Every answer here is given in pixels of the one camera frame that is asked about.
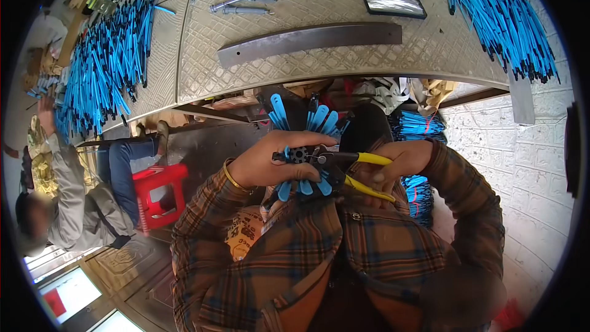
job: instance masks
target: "cardboard box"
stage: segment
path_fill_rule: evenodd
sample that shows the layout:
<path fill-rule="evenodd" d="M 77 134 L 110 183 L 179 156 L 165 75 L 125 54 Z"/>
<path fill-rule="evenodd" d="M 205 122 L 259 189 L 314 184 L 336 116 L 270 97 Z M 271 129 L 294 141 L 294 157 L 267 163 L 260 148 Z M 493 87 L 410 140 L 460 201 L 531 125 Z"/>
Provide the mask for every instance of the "cardboard box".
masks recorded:
<path fill-rule="evenodd" d="M 60 57 L 55 63 L 55 65 L 59 67 L 67 67 L 70 65 L 70 57 L 74 50 L 74 45 L 76 45 L 76 41 L 78 40 L 80 25 L 89 17 L 82 14 L 84 8 L 85 6 L 76 12 L 72 23 L 70 23 L 70 26 L 68 27 L 68 34 L 65 35 L 64 44 L 61 46 Z"/>

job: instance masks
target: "brick wall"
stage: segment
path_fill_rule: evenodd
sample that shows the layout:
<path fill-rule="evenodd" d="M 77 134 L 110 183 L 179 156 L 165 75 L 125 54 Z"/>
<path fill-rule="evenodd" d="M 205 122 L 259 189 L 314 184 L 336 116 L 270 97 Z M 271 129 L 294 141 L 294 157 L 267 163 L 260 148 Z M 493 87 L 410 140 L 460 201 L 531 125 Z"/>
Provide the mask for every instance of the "brick wall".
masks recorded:
<path fill-rule="evenodd" d="M 506 228 L 504 283 L 528 314 L 559 263 L 573 199 L 566 193 L 564 127 L 573 101 L 569 66 L 555 26 L 540 0 L 530 0 L 556 57 L 557 79 L 531 85 L 535 125 L 517 126 L 510 96 L 441 111 L 448 145 L 473 164 L 500 196 Z M 453 219 L 435 200 L 434 229 L 452 239 Z"/>

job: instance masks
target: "blue jeans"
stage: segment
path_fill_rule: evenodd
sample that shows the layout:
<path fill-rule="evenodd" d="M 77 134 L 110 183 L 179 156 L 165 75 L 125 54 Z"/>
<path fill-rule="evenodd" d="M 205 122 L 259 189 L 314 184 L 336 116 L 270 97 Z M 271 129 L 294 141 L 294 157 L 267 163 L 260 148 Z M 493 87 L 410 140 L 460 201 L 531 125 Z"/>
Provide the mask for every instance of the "blue jeans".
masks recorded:
<path fill-rule="evenodd" d="M 113 188 L 114 199 L 124 210 L 133 226 L 139 221 L 139 207 L 137 194 L 133 185 L 133 173 L 129 162 L 131 160 L 153 157 L 158 152 L 158 139 L 150 138 L 138 142 L 116 142 L 102 145 L 97 152 L 96 168 L 98 175 L 105 183 Z"/>

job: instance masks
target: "stool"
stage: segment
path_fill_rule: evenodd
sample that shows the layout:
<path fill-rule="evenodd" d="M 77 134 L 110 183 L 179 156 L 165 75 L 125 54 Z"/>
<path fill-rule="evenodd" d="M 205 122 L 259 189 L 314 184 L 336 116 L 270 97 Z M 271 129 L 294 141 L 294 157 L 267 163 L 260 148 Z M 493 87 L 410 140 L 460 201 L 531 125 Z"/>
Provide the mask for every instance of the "stool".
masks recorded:
<path fill-rule="evenodd" d="M 188 177 L 187 166 L 174 164 L 173 166 L 151 166 L 146 170 L 133 175 L 133 184 L 137 193 L 137 205 L 139 207 L 138 229 L 149 234 L 150 229 L 174 223 L 180 218 L 185 209 L 184 196 L 182 195 L 182 179 Z M 151 201 L 150 192 L 155 188 L 161 188 L 172 184 L 174 198 L 176 200 L 176 211 L 163 215 L 165 211 L 160 203 Z"/>

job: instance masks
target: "plaid shirt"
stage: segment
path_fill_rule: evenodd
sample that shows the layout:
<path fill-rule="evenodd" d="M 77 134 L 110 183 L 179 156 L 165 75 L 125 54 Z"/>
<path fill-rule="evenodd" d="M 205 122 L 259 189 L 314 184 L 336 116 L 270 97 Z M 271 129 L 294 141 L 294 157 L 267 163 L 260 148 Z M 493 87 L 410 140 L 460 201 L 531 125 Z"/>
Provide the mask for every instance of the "plaid shirt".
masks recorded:
<path fill-rule="evenodd" d="M 501 279 L 505 232 L 498 196 L 465 159 L 438 141 L 432 143 L 432 158 L 421 174 L 457 219 L 452 243 L 456 255 Z M 453 249 L 407 214 L 401 185 L 394 196 L 396 210 L 363 207 L 351 197 L 345 204 L 326 200 L 322 208 L 315 203 L 287 211 L 242 261 L 233 262 L 224 243 L 226 228 L 248 196 L 223 170 L 214 174 L 173 232 L 177 328 L 282 330 L 279 316 L 321 283 L 343 240 L 350 265 L 368 293 L 417 307 L 421 285 L 445 267 Z"/>

